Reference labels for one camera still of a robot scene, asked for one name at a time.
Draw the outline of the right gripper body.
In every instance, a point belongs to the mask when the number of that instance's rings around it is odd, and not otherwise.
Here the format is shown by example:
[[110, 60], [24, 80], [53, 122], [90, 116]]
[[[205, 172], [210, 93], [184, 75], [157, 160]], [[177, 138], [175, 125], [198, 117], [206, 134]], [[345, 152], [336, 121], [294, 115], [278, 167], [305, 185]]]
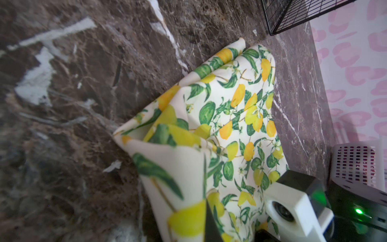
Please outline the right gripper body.
[[[385, 242], [387, 194], [350, 181], [331, 181], [326, 197], [334, 214], [327, 242]], [[275, 234], [259, 229], [256, 242], [278, 242]]]

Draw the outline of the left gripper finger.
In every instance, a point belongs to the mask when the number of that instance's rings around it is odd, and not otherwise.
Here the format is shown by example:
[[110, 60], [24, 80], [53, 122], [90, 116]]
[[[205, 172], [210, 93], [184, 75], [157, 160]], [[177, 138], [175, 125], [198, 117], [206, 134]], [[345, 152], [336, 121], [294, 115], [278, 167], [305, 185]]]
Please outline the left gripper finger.
[[204, 241], [205, 242], [223, 242], [208, 202], [206, 202], [206, 206], [207, 207], [206, 207], [206, 224], [205, 224]]

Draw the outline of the white plastic basket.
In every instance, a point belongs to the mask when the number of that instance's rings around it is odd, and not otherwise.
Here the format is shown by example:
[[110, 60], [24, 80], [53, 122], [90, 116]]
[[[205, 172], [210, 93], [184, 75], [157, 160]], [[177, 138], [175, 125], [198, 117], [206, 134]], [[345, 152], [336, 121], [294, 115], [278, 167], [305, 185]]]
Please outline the white plastic basket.
[[350, 181], [385, 191], [382, 140], [337, 144], [332, 150], [330, 179]]

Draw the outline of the green lemon print skirt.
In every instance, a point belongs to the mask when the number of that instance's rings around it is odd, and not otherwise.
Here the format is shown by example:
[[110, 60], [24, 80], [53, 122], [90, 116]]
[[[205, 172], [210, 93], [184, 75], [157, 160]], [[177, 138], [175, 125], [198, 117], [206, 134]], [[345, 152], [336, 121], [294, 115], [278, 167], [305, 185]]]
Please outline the green lemon print skirt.
[[226, 46], [118, 128], [164, 242], [202, 242], [206, 202], [223, 242], [274, 233], [264, 191], [287, 164], [272, 116], [276, 64], [244, 39]]

